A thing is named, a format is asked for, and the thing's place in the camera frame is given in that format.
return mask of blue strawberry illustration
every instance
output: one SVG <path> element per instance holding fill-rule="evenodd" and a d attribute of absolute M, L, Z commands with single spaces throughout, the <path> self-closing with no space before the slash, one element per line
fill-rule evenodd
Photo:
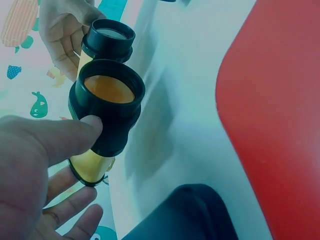
<path fill-rule="evenodd" d="M 8 70 L 6 71 L 6 76 L 8 77 L 8 79 L 14 79 L 19 73 L 21 73 L 20 66 L 9 65 Z"/>

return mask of play mat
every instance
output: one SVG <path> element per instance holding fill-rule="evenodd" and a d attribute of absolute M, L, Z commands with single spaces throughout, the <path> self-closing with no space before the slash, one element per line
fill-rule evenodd
<path fill-rule="evenodd" d="M 29 119 L 71 119 L 68 94 L 72 82 L 53 66 L 38 32 L 41 0 L 6 0 L 0 8 L 0 117 L 18 115 Z M 96 6 L 108 18 L 120 20 L 126 4 L 121 0 L 101 0 Z M 66 161 L 51 167 L 49 175 L 67 166 Z M 58 196 L 55 205 L 83 187 L 76 184 Z M 96 187 L 95 203 L 103 207 L 103 217 L 92 240 L 115 240 L 115 225 L 108 177 Z M 79 218 L 72 218 L 57 231 L 66 233 Z"/>

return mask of cartoon whale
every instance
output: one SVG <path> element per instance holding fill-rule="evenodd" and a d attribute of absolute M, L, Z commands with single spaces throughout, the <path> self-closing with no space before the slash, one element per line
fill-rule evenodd
<path fill-rule="evenodd" d="M 109 227 L 98 226 L 91 240 L 117 240 L 117 234 Z"/>
<path fill-rule="evenodd" d="M 30 110 L 30 115 L 36 119 L 44 118 L 48 114 L 47 100 L 39 91 L 32 92 L 32 94 L 37 97 L 37 100 Z"/>

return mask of red plastic seat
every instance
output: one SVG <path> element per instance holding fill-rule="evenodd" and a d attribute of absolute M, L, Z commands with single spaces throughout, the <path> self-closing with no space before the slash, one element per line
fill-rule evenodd
<path fill-rule="evenodd" d="M 273 238 L 320 239 L 320 2 L 257 0 L 216 101 Z"/>

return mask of black rubber ring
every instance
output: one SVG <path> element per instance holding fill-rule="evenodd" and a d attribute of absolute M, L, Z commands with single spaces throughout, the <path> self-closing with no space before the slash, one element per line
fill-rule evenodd
<path fill-rule="evenodd" d="M 103 177 L 99 180 L 99 181 L 96 181 L 96 182 L 89 182 L 89 181 L 86 181 L 84 180 L 80 175 L 79 173 L 76 171 L 74 165 L 72 164 L 70 158 L 68 159 L 68 162 L 69 162 L 69 166 L 70 166 L 70 169 L 72 171 L 72 173 L 74 174 L 74 176 L 76 177 L 76 179 L 78 179 L 83 185 L 87 186 L 87 187 L 95 187 L 97 186 L 99 183 L 101 183 L 104 178 L 105 178 L 105 175 L 103 175 Z"/>

